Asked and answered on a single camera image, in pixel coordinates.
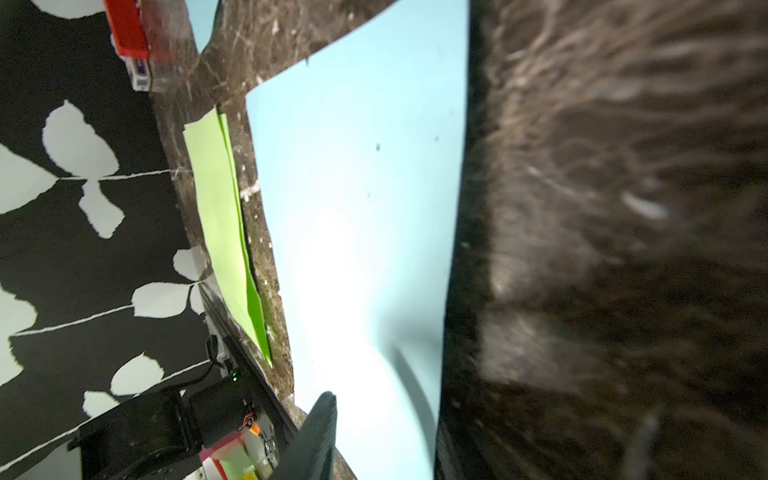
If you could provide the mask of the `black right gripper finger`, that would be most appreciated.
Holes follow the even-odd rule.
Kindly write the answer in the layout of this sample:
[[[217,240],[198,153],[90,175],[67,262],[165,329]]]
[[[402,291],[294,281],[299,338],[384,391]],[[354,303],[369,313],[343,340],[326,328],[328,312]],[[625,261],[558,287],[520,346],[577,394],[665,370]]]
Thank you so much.
[[[337,397],[322,393],[271,475],[272,480],[330,480],[337,429]]]

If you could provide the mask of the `light blue paper sheet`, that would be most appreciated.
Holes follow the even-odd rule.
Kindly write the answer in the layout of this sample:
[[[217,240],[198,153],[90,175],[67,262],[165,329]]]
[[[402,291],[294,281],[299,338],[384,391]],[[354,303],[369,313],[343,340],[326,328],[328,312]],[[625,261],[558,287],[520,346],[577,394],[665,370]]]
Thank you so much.
[[[360,479],[434,474],[470,5],[397,1],[246,98],[294,372]]]
[[[198,53],[202,53],[213,34],[215,19],[221,1],[186,0],[185,3],[196,50]]]

